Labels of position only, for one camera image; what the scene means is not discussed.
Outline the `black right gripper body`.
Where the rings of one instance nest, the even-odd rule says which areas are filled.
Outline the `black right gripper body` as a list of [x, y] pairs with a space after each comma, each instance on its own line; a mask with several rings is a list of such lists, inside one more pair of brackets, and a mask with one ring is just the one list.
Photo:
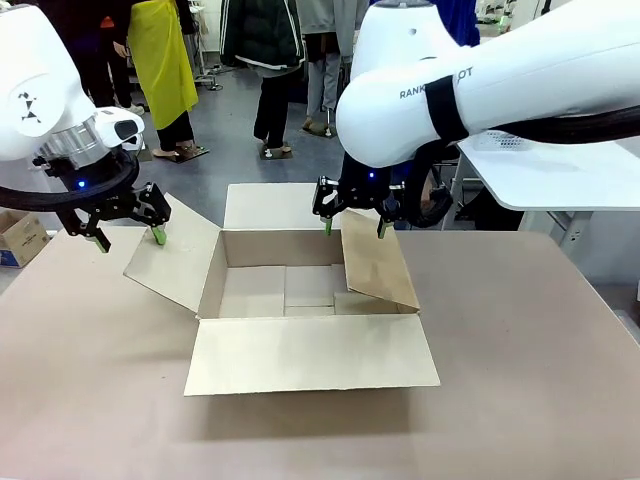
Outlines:
[[373, 168], [360, 163], [345, 154], [339, 178], [339, 197], [346, 203], [346, 208], [370, 210], [375, 209], [375, 203], [389, 194], [389, 186], [405, 183], [405, 213], [411, 209], [409, 174], [414, 161]]

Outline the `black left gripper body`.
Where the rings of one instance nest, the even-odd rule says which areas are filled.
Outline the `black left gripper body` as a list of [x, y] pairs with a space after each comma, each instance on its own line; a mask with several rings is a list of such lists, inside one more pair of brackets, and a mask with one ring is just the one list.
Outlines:
[[133, 203], [134, 203], [134, 191], [140, 188], [141, 187], [138, 187], [138, 188], [132, 187], [129, 190], [126, 190], [124, 193], [110, 197], [108, 199], [94, 202], [92, 204], [87, 204], [80, 207], [63, 208], [62, 210], [56, 209], [55, 214], [60, 220], [62, 225], [63, 225], [63, 212], [66, 210], [75, 210], [78, 216], [83, 221], [87, 221], [88, 214], [86, 213], [86, 210], [90, 207], [97, 206], [97, 207], [104, 208], [104, 213], [102, 214], [101, 221], [112, 221], [112, 220], [119, 220], [119, 219], [132, 220], [131, 213], [133, 210]]

